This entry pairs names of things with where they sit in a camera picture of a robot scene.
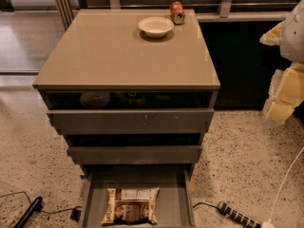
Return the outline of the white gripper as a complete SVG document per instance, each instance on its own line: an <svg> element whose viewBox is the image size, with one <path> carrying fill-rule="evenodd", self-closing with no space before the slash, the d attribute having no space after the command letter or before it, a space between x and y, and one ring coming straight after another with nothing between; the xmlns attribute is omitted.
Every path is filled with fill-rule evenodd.
<svg viewBox="0 0 304 228"><path fill-rule="evenodd" d="M259 42L279 46L282 57L292 63L287 69L277 69L265 102L265 118L284 124L304 102L304 0L301 0L285 21L264 33Z"/></svg>

